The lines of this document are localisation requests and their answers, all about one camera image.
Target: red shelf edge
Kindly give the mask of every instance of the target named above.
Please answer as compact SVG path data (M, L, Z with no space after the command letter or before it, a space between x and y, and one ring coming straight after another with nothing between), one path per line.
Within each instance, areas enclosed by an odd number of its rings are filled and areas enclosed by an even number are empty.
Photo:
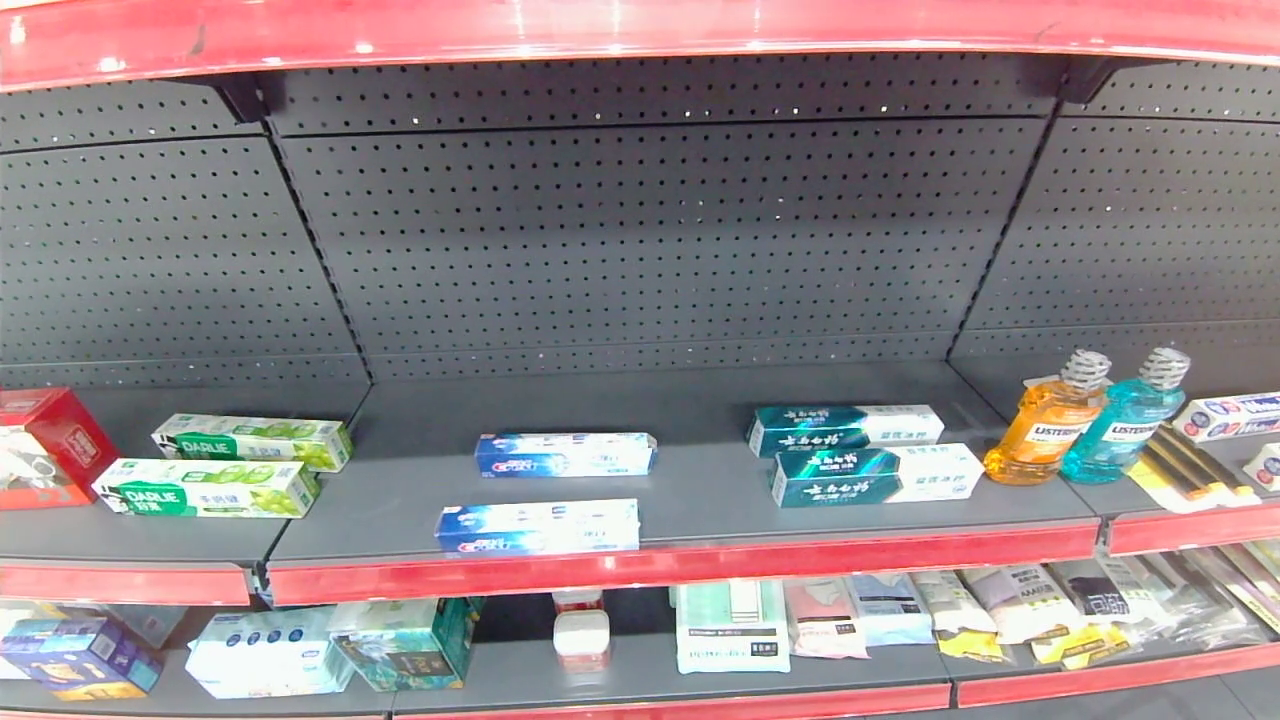
M1092 557L1097 519L986 527L974 532L675 546L559 556L378 559L365 564L269 562L278 605L508 594L566 587L641 587L722 578L1015 565Z
M246 570L232 562L91 566L0 561L0 597L146 605L250 602Z
M826 720L852 715L888 715L920 710L946 710L951 683L864 688L815 693L737 696L673 702L581 705L490 710L480 712L401 714L402 720Z
M1280 643L1108 665L1088 670L957 680L956 700L959 707L986 707L1194 680L1275 665L1280 665Z
M1111 555L1137 555L1271 538L1277 532L1280 503L1276 502L1187 515L1126 512L1111 521L1107 544Z

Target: pink package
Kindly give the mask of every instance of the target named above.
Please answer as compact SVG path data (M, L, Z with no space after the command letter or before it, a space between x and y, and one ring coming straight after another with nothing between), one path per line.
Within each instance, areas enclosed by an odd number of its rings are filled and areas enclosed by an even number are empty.
M783 580L791 655L869 659L844 578Z

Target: teal box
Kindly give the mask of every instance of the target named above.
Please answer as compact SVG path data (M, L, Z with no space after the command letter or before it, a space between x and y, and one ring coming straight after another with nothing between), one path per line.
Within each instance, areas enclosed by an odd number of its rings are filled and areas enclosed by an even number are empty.
M465 597L347 602L329 637L378 692L461 688L477 616Z
M783 450L928 445L942 430L928 405L791 405L756 409L746 443L756 457L773 457Z
M964 500L982 473L960 442L795 450L777 455L772 489L778 507Z

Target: small white container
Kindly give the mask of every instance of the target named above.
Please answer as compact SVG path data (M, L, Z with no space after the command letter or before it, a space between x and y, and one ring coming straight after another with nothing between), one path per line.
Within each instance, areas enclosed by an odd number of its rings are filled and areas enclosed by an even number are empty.
M571 588L552 593L556 614L577 610L604 610L604 593L598 588Z
M599 673L609 666L609 616L603 610L562 612L552 643L566 673Z

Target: purple box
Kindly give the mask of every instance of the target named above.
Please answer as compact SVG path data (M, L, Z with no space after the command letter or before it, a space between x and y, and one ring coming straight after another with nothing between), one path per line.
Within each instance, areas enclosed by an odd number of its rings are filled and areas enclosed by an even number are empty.
M161 669L106 618L19 620L0 638L0 657L60 700L146 697Z

